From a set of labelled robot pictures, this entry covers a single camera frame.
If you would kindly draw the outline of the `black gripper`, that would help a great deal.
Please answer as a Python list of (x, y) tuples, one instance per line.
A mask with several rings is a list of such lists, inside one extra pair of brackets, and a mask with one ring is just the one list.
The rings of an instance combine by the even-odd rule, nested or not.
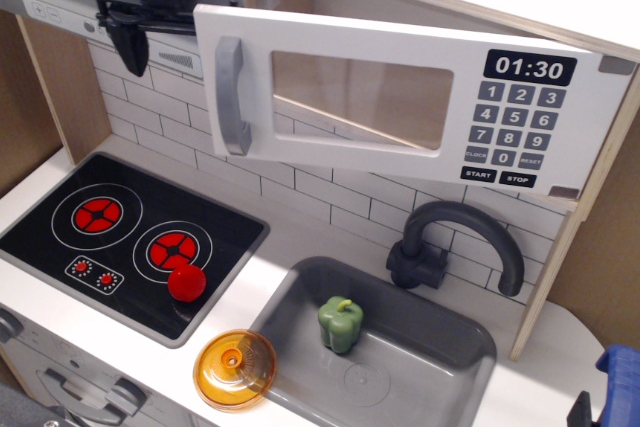
[(94, 0), (96, 18), (107, 30), (127, 70), (142, 77), (149, 61), (146, 33), (191, 36), (199, 4), (239, 7), (241, 0)]

